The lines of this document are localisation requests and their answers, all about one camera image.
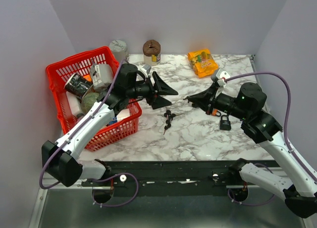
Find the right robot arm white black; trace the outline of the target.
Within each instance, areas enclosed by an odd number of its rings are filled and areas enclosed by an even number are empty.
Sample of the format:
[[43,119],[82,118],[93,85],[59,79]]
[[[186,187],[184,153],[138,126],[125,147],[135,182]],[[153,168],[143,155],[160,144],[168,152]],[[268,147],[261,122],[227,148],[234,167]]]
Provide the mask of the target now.
[[218,93],[213,83],[207,90],[185,99],[210,114],[213,109],[241,120],[241,129],[267,151],[287,174],[284,179],[239,159],[228,171],[233,184],[249,182],[282,199],[295,215],[308,218],[317,212],[317,172],[284,136],[285,129],[263,110],[267,95],[256,83],[244,83],[237,97]]

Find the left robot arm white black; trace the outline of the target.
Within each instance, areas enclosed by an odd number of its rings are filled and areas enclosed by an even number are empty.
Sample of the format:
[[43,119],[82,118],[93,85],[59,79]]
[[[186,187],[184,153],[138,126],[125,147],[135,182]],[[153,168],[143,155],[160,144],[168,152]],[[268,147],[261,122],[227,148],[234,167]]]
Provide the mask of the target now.
[[131,99],[145,99],[152,109],[159,109],[171,105],[164,96],[178,95],[157,72],[138,81],[137,75],[141,74],[137,66],[127,60],[120,63],[110,87],[99,94],[89,112],[64,136],[42,145],[41,176],[48,173],[66,187],[79,179],[92,179],[99,186],[109,182],[110,174],[102,162],[78,160],[88,142],[125,109]]

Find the black key bunch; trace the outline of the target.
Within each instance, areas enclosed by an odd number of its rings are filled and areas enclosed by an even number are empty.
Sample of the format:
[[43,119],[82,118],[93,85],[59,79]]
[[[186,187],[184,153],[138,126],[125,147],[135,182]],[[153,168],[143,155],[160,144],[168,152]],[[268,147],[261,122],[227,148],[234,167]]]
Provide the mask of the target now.
[[163,116],[166,118],[164,132],[163,132],[163,134],[165,134],[165,132],[171,127],[171,122],[173,118],[176,116],[176,114],[172,113],[170,110],[166,110]]

